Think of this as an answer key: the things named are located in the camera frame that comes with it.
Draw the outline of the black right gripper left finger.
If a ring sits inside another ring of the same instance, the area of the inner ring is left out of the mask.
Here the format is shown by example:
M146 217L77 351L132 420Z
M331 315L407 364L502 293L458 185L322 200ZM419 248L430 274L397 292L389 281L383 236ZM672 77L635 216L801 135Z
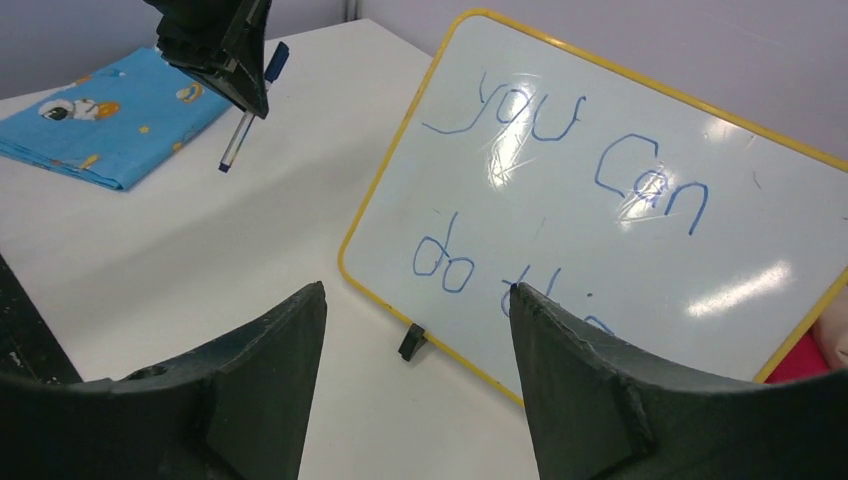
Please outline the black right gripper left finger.
M1 378L5 479L295 479L325 338L313 282L121 379Z

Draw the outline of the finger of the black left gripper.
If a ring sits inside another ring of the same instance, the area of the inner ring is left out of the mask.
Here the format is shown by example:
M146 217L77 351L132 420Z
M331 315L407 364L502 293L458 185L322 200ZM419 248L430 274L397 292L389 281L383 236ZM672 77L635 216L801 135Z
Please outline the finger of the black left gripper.
M269 104L264 45L271 0L146 0L161 14L156 47L171 66L260 118Z

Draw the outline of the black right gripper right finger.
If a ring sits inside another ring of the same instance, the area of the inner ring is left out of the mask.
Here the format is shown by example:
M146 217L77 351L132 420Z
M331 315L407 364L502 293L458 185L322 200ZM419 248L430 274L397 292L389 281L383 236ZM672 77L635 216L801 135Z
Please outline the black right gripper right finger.
M847 374L777 385L689 368L525 283L509 321L543 479L843 479Z

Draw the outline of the blue whiteboard marker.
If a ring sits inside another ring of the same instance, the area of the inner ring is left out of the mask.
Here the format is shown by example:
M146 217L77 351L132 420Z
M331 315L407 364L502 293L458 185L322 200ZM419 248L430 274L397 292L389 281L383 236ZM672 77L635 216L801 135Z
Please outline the blue whiteboard marker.
M271 85L278 79L280 76L284 65L286 64L290 55L289 46L283 41L279 41L276 45L275 51L268 62L266 69L263 74L264 86L265 90L268 90ZM236 161L238 153L243 146L249 131L253 125L254 120L256 119L256 115L246 111L241 117L233 136L228 143L226 150L219 162L218 170L223 173L228 173Z

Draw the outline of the yellow framed whiteboard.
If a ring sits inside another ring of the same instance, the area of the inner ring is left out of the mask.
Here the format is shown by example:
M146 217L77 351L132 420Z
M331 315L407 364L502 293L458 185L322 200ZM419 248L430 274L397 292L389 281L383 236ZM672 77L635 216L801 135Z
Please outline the yellow framed whiteboard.
M847 164L473 9L338 266L514 401L518 282L655 355L763 381L846 284Z

